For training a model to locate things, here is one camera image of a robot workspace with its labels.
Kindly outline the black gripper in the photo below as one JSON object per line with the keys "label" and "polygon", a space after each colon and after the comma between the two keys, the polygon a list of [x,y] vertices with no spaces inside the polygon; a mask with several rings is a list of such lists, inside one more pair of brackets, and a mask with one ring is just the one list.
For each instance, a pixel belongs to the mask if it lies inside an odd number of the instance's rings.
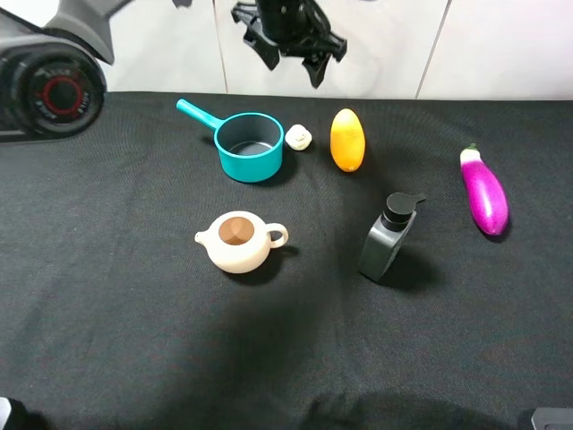
{"label": "black gripper", "polygon": [[281,56],[304,57],[313,88],[321,86],[331,56],[340,60],[346,54],[346,40],[334,33],[315,1],[238,2],[231,16],[245,25],[244,43],[270,71]]}

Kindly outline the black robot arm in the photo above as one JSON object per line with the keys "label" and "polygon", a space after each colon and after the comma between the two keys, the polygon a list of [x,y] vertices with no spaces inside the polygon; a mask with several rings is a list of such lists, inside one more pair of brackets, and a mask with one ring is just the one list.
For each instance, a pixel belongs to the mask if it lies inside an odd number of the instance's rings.
{"label": "black robot arm", "polygon": [[[125,1],[61,1],[39,27],[1,12],[1,141],[46,141],[89,128],[104,106],[101,63],[115,61],[111,18]],[[282,56],[300,57],[319,87],[330,59],[341,61],[347,42],[314,1],[239,1],[231,10],[245,25],[244,43],[269,69]]]}

